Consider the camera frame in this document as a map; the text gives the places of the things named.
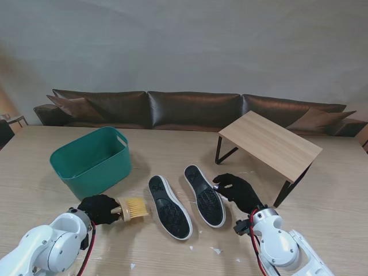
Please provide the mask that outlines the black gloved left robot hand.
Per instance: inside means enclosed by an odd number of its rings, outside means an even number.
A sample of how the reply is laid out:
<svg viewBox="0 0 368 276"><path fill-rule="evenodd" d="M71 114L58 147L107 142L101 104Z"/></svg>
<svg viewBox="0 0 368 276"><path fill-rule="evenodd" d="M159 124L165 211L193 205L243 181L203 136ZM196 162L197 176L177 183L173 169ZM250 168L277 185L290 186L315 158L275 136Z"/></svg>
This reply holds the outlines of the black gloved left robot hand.
<svg viewBox="0 0 368 276"><path fill-rule="evenodd" d="M119 214L112 214L111 210L119 207L114 198L107 195L94 195L84 198L77 209L85 212L95 225L112 224L117 221Z"/></svg>

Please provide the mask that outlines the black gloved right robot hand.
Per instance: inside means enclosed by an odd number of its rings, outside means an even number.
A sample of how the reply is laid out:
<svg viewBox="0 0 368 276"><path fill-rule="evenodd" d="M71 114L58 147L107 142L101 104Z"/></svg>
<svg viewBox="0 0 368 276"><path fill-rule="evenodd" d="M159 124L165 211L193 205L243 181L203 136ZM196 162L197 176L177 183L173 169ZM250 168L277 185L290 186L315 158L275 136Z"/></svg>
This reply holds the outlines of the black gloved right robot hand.
<svg viewBox="0 0 368 276"><path fill-rule="evenodd" d="M244 213L251 214L258 207L263 207L251 184L233 174L221 174L213 179L214 189L229 202L234 202Z"/></svg>

